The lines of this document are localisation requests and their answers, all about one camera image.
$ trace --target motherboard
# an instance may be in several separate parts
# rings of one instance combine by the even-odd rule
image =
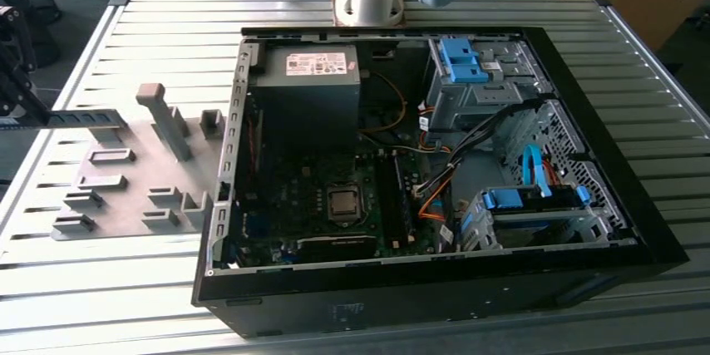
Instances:
[[[361,150],[278,158],[268,199],[241,215],[244,265],[389,258],[433,253],[434,225],[413,217],[418,155]]]

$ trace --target power supply label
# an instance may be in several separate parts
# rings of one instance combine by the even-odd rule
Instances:
[[[285,58],[285,74],[288,76],[344,75],[346,74],[345,54],[293,53]]]

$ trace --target wire bundle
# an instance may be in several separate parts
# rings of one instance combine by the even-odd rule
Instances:
[[[456,146],[453,147],[453,150],[449,153],[448,159],[445,161],[445,167],[438,171],[436,175],[433,175],[413,190],[414,195],[420,195],[438,181],[441,181],[437,188],[433,190],[429,197],[424,201],[424,205],[421,209],[418,210],[420,218],[444,220],[444,217],[441,215],[428,214],[425,212],[425,209],[429,207],[430,203],[433,202],[433,199],[438,196],[444,187],[450,182],[453,171],[456,170],[457,166],[460,165],[463,161],[463,153],[465,153],[468,150],[472,150],[477,145],[480,145],[484,141],[488,140],[488,138],[495,133],[495,129],[497,125],[500,124],[500,122],[503,122],[503,120],[508,117],[508,115],[515,114],[516,112],[520,112],[524,110],[535,109],[540,105],[541,105],[541,100],[532,99],[532,100],[524,101],[520,104],[507,106],[496,114],[485,118],[485,120],[483,120],[483,122],[480,122],[476,125],[476,127],[473,127],[473,129],[468,131],[468,133],[465,134],[463,139],[457,142]]]

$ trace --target yellow wire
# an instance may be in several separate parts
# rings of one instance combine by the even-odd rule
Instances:
[[[398,125],[398,122],[401,122],[401,120],[404,119],[404,116],[406,114],[406,101],[404,100],[404,96],[401,94],[401,91],[398,91],[397,86],[393,83],[390,83],[390,81],[378,72],[370,71],[369,73],[372,75],[378,76],[381,78],[381,80],[386,83],[386,85],[390,87],[390,89],[394,91],[394,93],[397,93],[398,102],[401,103],[401,111],[398,112],[397,120],[393,121],[389,125],[380,126],[377,128],[360,129],[358,131],[362,132],[362,133],[374,133],[374,132],[381,132],[381,131],[389,130],[396,125]]]

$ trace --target gray block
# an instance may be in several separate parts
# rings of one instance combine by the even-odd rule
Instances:
[[[148,198],[157,208],[177,210],[181,204],[182,194],[176,187],[150,187]]]
[[[101,196],[91,189],[67,192],[62,201],[73,210],[94,210],[102,204]]]
[[[124,189],[128,184],[122,175],[82,176],[78,179],[78,189]]]
[[[168,143],[174,158],[177,161],[186,161],[192,158],[192,153],[184,138],[185,121],[180,116],[180,112],[176,109],[169,109],[162,100],[164,96],[165,87],[160,83],[144,83],[138,88],[134,99],[150,111],[156,129],[160,131],[161,139]]]
[[[85,233],[93,230],[94,222],[83,214],[66,214],[55,218],[51,227],[62,234]]]
[[[142,223],[150,230],[173,229],[180,220],[172,210],[153,210],[142,212]]]
[[[201,193],[200,205],[193,202],[189,194],[185,194],[182,197],[180,211],[196,229],[201,229],[201,226],[205,224],[206,217],[212,214],[212,206],[212,198],[209,198],[206,192]]]
[[[220,139],[224,136],[224,116],[220,110],[201,112],[200,128],[205,139]]]
[[[94,150],[87,154],[87,162],[93,165],[122,164],[134,161],[134,152],[130,149]]]

